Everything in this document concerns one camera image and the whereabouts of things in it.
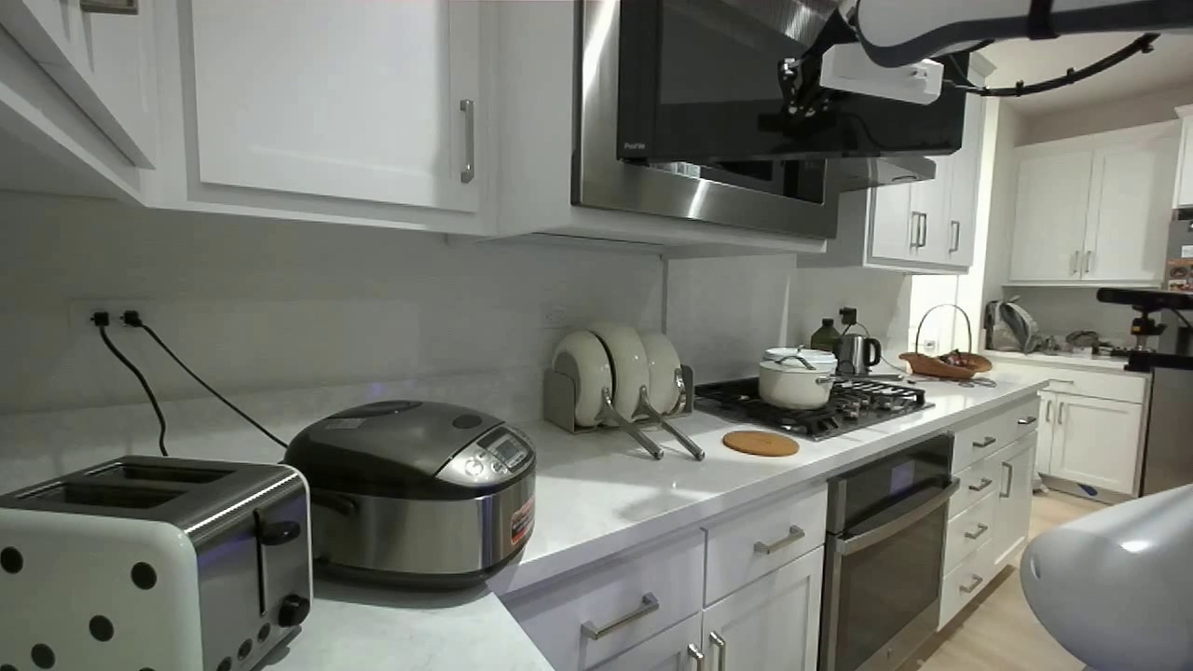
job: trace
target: microwave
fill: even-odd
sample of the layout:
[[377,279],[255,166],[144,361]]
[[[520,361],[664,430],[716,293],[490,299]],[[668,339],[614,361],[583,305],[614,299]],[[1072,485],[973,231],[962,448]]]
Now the microwave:
[[751,2],[775,8],[578,0],[573,206],[837,239],[837,197],[859,187],[859,166],[876,174],[873,156],[922,161],[962,144],[958,89],[935,103],[817,89],[817,51],[852,38],[840,19],[807,60],[807,108],[792,113],[784,60],[801,46]]

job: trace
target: wicker basket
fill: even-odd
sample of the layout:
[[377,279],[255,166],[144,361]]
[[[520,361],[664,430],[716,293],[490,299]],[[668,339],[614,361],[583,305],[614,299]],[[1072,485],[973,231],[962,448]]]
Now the wicker basket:
[[941,356],[922,355],[925,324],[930,324],[930,318],[935,310],[962,314],[968,345],[976,351],[973,318],[962,305],[934,305],[917,324],[912,351],[900,355],[910,366],[910,374],[934,377],[934,381],[973,381],[976,374],[988,374],[992,361],[986,355],[973,355],[973,351],[952,351],[952,355],[941,355]]

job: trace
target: toaster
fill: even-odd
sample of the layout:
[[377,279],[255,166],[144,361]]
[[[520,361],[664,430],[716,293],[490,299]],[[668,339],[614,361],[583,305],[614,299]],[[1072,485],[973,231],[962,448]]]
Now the toaster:
[[501,417],[389,400],[304,430],[317,570],[404,590],[469,590],[535,531],[535,449]]
[[0,667],[263,667],[311,613],[307,477],[127,453],[0,497],[0,605]]

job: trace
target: oven handle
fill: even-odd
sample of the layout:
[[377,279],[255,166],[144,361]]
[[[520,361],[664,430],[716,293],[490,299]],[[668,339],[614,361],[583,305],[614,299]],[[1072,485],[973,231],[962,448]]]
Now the oven handle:
[[962,485],[962,479],[953,477],[947,489],[941,489],[941,492],[930,497],[925,502],[901,512],[901,514],[891,517],[889,524],[876,524],[876,530],[868,530],[868,531],[837,540],[837,554],[845,559],[845,554],[868,551],[868,549],[876,549],[876,544],[906,531],[910,524],[917,524],[922,517],[930,517],[934,512],[941,512],[941,505],[958,492],[958,485]]

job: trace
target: wooden cutting board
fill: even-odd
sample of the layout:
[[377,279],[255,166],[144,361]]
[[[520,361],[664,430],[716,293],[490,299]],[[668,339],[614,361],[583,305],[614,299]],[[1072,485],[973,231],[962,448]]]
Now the wooden cutting board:
[[765,457],[784,457],[798,449],[796,436],[784,432],[729,432],[722,448]]

